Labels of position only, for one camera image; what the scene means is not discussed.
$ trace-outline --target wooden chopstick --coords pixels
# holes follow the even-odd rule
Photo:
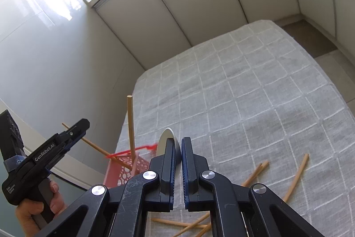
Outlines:
[[[154,222],[159,222],[159,223],[164,223],[164,224],[169,224],[169,225],[176,225],[180,227],[187,227],[191,225],[190,223],[182,223],[182,222],[176,222],[176,221],[171,221],[171,220],[165,220],[165,219],[159,219],[159,218],[150,218]],[[204,224],[197,224],[195,228],[201,228],[204,229],[207,226]]]
[[[138,158],[135,158],[134,162],[132,164],[132,172],[131,172],[132,176],[135,176],[135,175],[138,175],[139,173],[141,173],[137,170],[137,164],[138,164]]]
[[[263,165],[263,164],[260,163],[258,166],[256,166],[255,170],[251,173],[251,175],[248,177],[248,179],[246,179],[246,180],[242,183],[242,186],[243,186],[243,187],[249,187],[251,181],[253,181],[253,180],[256,178],[256,176],[258,175],[259,170],[261,169],[261,166],[262,166],[262,165]]]
[[[67,129],[69,129],[69,126],[67,126],[65,123],[62,123],[63,126],[65,126]],[[82,137],[81,138],[86,144],[88,144],[89,146],[93,147],[95,150],[99,151],[100,153],[102,153],[103,155],[105,156],[108,156],[110,153],[109,152],[106,152],[104,149],[100,148],[98,145],[94,144],[93,142],[89,141],[88,139],[86,139],[85,137]],[[121,160],[118,160],[117,158],[115,157],[110,157],[110,159],[114,162],[117,162],[119,163],[121,166],[129,169],[129,170],[132,170],[132,166],[131,165],[128,165],[126,164],[125,162],[122,162]]]
[[[208,224],[206,228],[202,229],[195,237],[201,237],[203,234],[205,234],[207,231],[211,230],[212,224]]]
[[[133,163],[136,157],[136,148],[134,145],[133,97],[131,95],[127,96],[127,117],[128,117],[128,136],[130,139],[131,158]]]
[[[188,225],[187,227],[185,227],[184,229],[182,229],[180,232],[178,232],[177,234],[175,234],[173,237],[177,237],[179,235],[181,235],[182,233],[186,232],[187,230],[189,230],[190,228],[195,227],[197,224],[199,224],[200,222],[202,222],[203,220],[207,219],[209,217],[209,212],[207,212],[205,215],[203,215],[202,217],[200,217],[199,219],[197,219],[194,223],[191,223],[190,225]]]
[[[282,200],[287,203],[288,199],[290,198],[293,190],[295,189],[299,179],[301,178],[301,174],[303,172],[303,170],[305,169],[306,167],[306,164],[307,164],[307,161],[309,159],[309,154],[305,154],[304,157],[303,157],[303,160],[302,160],[302,163],[300,165],[300,167],[298,168],[298,171],[296,173],[296,176],[295,178],[293,179],[291,185],[290,185],[290,188],[288,189],[287,193],[285,194],[285,196],[282,198]]]
[[[260,163],[256,169],[251,173],[251,175],[246,179],[243,183],[243,187],[249,187],[250,183],[262,172],[265,170],[265,168],[269,166],[269,161],[264,161]]]

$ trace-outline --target floor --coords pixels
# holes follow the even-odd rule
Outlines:
[[[355,115],[355,66],[306,21],[286,25],[283,29],[316,60]]]
[[[82,0],[0,0],[0,12],[0,99],[44,138],[87,118],[86,137],[114,152],[143,68]],[[68,154],[106,171],[84,142]]]

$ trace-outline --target checkered tablecloth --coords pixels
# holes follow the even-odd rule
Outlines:
[[[290,206],[325,236],[353,237],[354,118],[319,65],[272,21],[245,25],[146,71],[133,98],[137,146],[156,143],[170,127],[179,140],[191,137],[194,153],[235,184],[269,160],[257,181],[282,197],[309,153]],[[129,148],[127,139],[125,121],[116,151]],[[184,210],[181,178],[175,180],[174,210],[151,216],[191,222],[203,213]],[[178,230],[148,221],[146,235]]]

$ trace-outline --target wooden dowel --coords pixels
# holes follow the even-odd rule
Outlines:
[[[184,229],[182,229],[180,232],[178,232],[177,234],[175,234],[173,237],[177,237],[179,235],[181,235],[182,233],[186,232],[187,230],[189,230],[190,228],[195,227],[197,224],[199,224],[200,222],[202,222],[203,220],[207,219],[209,217],[209,212],[207,212],[205,215],[203,215],[202,217],[200,217],[199,219],[197,219],[194,223],[188,225],[187,227],[185,227]]]
[[[190,223],[182,223],[182,222],[170,221],[170,220],[159,219],[159,218],[151,218],[151,220],[154,222],[159,222],[159,223],[164,223],[164,224],[169,224],[169,225],[176,225],[176,226],[180,226],[180,227],[187,227],[187,226],[191,225]],[[204,224],[197,224],[195,226],[195,228],[203,229],[206,226],[207,225],[204,225]]]
[[[211,228],[212,228],[212,224],[210,223],[206,226],[206,228],[202,229],[195,237],[201,237],[203,234],[211,230]]]
[[[305,154],[304,157],[303,157],[303,160],[302,160],[302,163],[300,165],[300,167],[298,168],[298,171],[296,173],[296,176],[295,178],[293,179],[291,185],[290,185],[290,188],[288,189],[287,193],[285,194],[285,196],[282,198],[282,200],[287,203],[288,199],[290,198],[293,190],[295,189],[299,179],[301,178],[301,174],[303,172],[303,170],[305,169],[306,167],[306,164],[307,164],[307,161],[309,159],[309,154]]]
[[[242,183],[242,186],[243,186],[243,187],[249,187],[249,186],[250,186],[250,183],[256,178],[256,176],[258,176],[259,170],[261,169],[262,165],[263,165],[263,164],[260,163],[260,164],[255,168],[255,170],[251,173],[251,175],[248,177],[248,179],[246,179],[246,180]]]
[[[264,171],[267,166],[269,166],[269,161],[263,162],[263,164],[261,165],[261,168],[260,168],[259,171],[258,171],[257,176],[259,176],[259,174],[260,174],[262,171]]]
[[[136,148],[134,145],[134,125],[133,125],[133,97],[131,95],[127,96],[127,116],[128,116],[128,136],[130,139],[130,149],[132,163],[136,157]]]
[[[65,123],[62,123],[63,126],[65,126],[67,129],[69,129],[69,127],[65,124]],[[86,144],[88,144],[89,146],[93,147],[95,150],[99,151],[100,153],[102,153],[103,155],[105,156],[108,156],[110,155],[109,152],[106,152],[104,149],[101,149],[98,145],[94,144],[93,142],[89,141],[88,139],[86,139],[85,137],[82,137],[81,138]],[[122,162],[121,160],[118,160],[117,158],[115,157],[110,157],[111,160],[113,160],[114,162],[117,162],[119,163],[121,166],[129,169],[129,170],[132,170],[132,166],[131,165],[128,165],[126,164],[125,162]]]
[[[140,172],[137,170],[137,163],[138,163],[138,158],[134,159],[133,165],[132,165],[132,176],[135,176],[139,174]]]

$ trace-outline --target tiled floor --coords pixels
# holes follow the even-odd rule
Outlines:
[[[355,66],[306,21],[284,26],[283,29],[315,58],[355,115]]]
[[[283,29],[314,58],[337,49],[329,39],[305,20],[285,25]]]

